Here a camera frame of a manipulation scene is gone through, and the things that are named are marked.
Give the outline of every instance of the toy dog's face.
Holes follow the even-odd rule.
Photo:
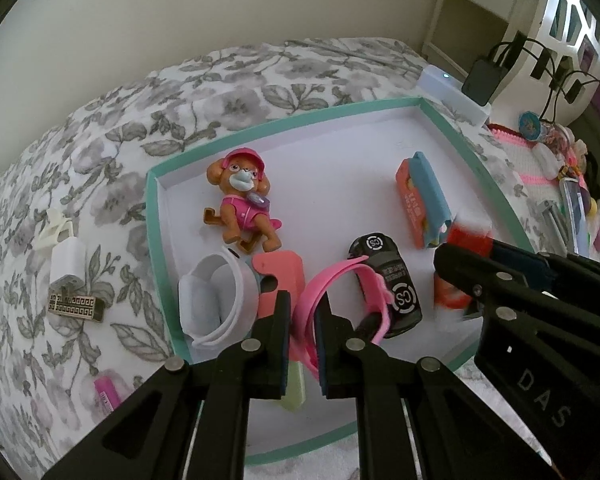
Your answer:
[[[206,179],[214,186],[219,186],[225,195],[245,196],[250,191],[266,195],[269,192],[269,179],[258,173],[258,167],[251,157],[234,156],[224,169],[222,162],[223,159],[216,160],[207,168]]]

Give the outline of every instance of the toy dog's head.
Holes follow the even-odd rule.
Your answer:
[[[249,148],[238,148],[206,168],[206,179],[219,186],[225,195],[245,196],[249,191],[261,195],[269,192],[264,162]]]

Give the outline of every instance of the pink hat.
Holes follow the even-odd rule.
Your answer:
[[[251,148],[238,148],[237,150],[227,153],[227,156],[222,161],[222,169],[225,170],[229,166],[229,161],[234,158],[234,156],[238,155],[249,155],[254,160],[258,167],[258,180],[262,180],[262,177],[264,176],[264,162],[260,158],[260,155]]]

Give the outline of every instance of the dog figurine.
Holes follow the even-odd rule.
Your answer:
[[[225,158],[216,160],[206,169],[206,179],[224,193],[220,215],[205,208],[203,221],[208,225],[223,225],[222,240],[226,244],[238,242],[238,247],[250,254],[264,235],[262,249],[269,253],[282,247],[276,230],[282,222],[269,218],[269,179],[264,174],[264,162],[254,150],[238,148]],[[242,238],[242,231],[253,233]]]

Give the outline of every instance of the bed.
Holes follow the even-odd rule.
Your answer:
[[[149,168],[275,118],[421,94],[414,86],[424,66],[410,47],[383,38],[227,48],[101,95],[22,153],[0,176],[0,448],[21,478],[40,478],[104,418],[94,378],[108,375],[126,397],[172,354],[146,241]],[[532,247],[551,251],[503,145],[424,97],[474,150]],[[73,219],[87,245],[86,291],[107,303],[102,324],[45,313],[50,261],[32,241],[49,207]],[[461,375],[488,388],[475,367]],[[510,408],[498,411],[533,441]],[[294,478],[302,467],[344,480],[356,478],[357,460],[352,437],[246,477]]]

